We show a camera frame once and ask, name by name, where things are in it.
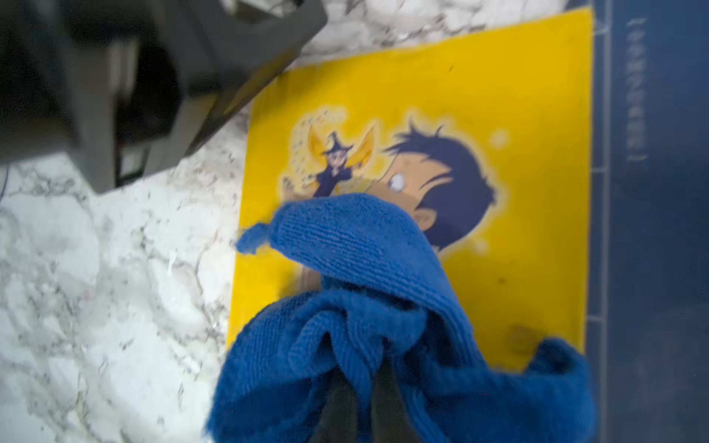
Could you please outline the blue microfiber cloth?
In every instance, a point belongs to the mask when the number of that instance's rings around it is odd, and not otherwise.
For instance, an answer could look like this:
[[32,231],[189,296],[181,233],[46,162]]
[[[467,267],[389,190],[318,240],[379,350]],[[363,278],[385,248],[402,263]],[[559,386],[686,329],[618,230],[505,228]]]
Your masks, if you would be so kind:
[[321,275],[263,308],[234,341],[207,433],[217,442],[306,442],[336,371],[357,397],[357,441],[373,441],[374,378],[389,360],[422,442],[587,442],[596,407],[585,358],[546,339],[520,374],[494,370],[426,236],[367,194],[289,202],[237,250],[269,245]]

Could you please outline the yellow cover book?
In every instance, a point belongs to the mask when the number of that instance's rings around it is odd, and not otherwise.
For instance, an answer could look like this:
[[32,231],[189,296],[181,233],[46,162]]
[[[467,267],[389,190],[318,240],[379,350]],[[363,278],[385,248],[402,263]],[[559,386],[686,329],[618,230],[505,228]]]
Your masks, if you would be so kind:
[[585,346],[594,13],[297,68],[253,103],[239,225],[370,193],[429,236],[494,367]]

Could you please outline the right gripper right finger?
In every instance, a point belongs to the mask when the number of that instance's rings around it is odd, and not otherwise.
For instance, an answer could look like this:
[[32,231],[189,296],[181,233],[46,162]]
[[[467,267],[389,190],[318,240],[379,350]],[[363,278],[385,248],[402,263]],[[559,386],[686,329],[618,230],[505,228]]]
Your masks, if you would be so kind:
[[373,384],[372,434],[376,443],[415,443],[419,436],[410,423],[402,394],[389,360],[382,363]]

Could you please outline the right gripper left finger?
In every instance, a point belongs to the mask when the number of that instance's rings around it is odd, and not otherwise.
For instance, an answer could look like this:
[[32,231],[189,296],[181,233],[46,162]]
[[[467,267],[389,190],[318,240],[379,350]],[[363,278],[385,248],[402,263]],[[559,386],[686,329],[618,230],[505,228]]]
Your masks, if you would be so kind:
[[309,443],[356,443],[357,397],[345,375],[336,371],[330,379],[328,397]]

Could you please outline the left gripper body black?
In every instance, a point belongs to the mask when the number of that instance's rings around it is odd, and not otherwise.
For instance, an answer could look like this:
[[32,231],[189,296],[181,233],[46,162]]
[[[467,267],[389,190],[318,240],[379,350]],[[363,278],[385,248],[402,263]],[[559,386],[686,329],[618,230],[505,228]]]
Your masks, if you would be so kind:
[[98,193],[173,168],[327,20],[319,1],[5,1],[1,164],[62,151]]

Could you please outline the dark blue yellow-label book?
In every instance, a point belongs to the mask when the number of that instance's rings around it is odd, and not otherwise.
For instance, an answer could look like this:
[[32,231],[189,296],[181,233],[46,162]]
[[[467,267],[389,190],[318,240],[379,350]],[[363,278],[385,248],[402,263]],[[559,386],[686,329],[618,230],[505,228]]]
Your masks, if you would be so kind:
[[585,352],[599,442],[708,439],[708,5],[596,1]]

